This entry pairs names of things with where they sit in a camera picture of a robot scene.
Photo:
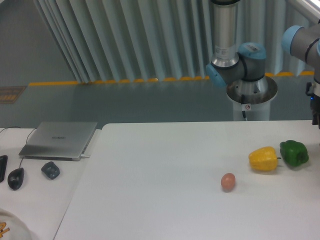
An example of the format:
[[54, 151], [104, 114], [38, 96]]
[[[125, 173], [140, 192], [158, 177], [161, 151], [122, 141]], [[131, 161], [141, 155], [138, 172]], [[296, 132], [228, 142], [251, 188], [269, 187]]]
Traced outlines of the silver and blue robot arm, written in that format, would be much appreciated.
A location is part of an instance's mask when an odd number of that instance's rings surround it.
[[[265, 75], [266, 49], [255, 42], [236, 46], [237, 0], [214, 0], [214, 51], [206, 73], [214, 85], [225, 88], [233, 106], [234, 121], [268, 121], [277, 83]], [[312, 22], [305, 28], [289, 27], [281, 39], [282, 49], [314, 68], [313, 81], [306, 84], [312, 124], [320, 124], [320, 6], [311, 0], [289, 4]]]

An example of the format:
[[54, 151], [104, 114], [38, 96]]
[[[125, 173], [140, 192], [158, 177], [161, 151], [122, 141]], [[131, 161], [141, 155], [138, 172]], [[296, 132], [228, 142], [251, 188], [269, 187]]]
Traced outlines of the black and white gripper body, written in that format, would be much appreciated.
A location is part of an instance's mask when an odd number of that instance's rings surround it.
[[320, 127], [320, 84], [316, 81], [306, 84], [306, 95], [310, 97], [312, 125]]

